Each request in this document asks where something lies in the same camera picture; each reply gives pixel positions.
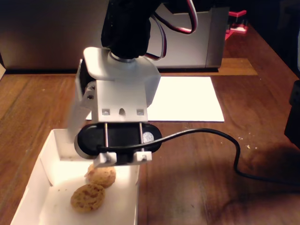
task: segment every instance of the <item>black object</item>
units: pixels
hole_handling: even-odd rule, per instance
[[[162,0],[110,0],[101,34],[103,47],[122,59],[144,55],[148,49],[149,18]]]
[[[294,83],[290,104],[292,108],[285,127],[285,135],[300,148],[300,81]]]
[[[159,129],[151,124],[142,124],[142,132],[150,132],[154,140],[162,137]],[[128,146],[142,143],[139,123],[107,123],[108,145],[110,147]],[[83,158],[96,158],[99,153],[106,153],[105,147],[105,124],[97,123],[86,125],[77,135],[77,144],[80,148],[76,149],[77,153]],[[161,146],[161,143],[144,148],[145,151],[155,152]],[[127,150],[118,149],[113,152],[117,153],[117,164],[126,164],[133,161],[133,154],[140,149]]]

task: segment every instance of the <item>black cable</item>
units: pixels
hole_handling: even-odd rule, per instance
[[[155,141],[144,143],[144,144],[129,145],[129,146],[125,146],[125,147],[121,147],[121,146],[119,146],[119,147],[98,146],[98,149],[101,150],[101,151],[136,150],[136,149],[150,147],[150,146],[153,146],[153,145],[156,145],[156,144],[159,144],[159,143],[169,141],[169,140],[171,140],[173,138],[176,138],[176,137],[180,137],[180,136],[188,135],[188,134],[193,134],[193,133],[211,133],[211,134],[221,136],[221,137],[226,138],[227,140],[231,141],[235,145],[235,148],[236,148],[236,154],[235,154],[235,159],[234,159],[234,163],[233,163],[233,169],[239,176],[250,178],[250,179],[253,179],[253,180],[260,180],[260,181],[272,182],[272,183],[277,183],[277,184],[300,186],[299,182],[288,182],[288,181],[276,180],[276,179],[272,179],[272,178],[260,177],[260,176],[255,176],[255,175],[251,175],[251,174],[241,172],[238,169],[238,164],[239,164],[239,159],[240,159],[240,145],[239,145],[238,141],[235,140],[233,137],[231,137],[228,134],[225,134],[225,133],[223,133],[221,131],[218,131],[218,130],[209,129],[209,128],[197,128],[197,129],[184,130],[184,131],[180,131],[178,133],[169,135],[167,137],[163,137],[163,138],[157,139]]]

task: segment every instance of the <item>hole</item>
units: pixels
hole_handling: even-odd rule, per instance
[[[103,116],[109,116],[111,113],[110,113],[110,110],[109,109],[102,109],[102,115]]]
[[[136,110],[136,115],[143,116],[144,115],[144,110],[143,109],[137,109]]]
[[[119,115],[120,116],[125,116],[126,115],[125,110],[123,108],[120,108]]]

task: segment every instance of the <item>metal rod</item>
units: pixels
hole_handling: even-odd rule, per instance
[[[108,129],[107,123],[104,123],[105,147],[108,147]]]
[[[140,122],[140,138],[141,138],[141,144],[143,144],[143,126],[142,123]]]

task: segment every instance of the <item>white paper sheet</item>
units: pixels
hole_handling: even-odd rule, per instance
[[[147,111],[149,121],[224,122],[210,77],[161,77]]]

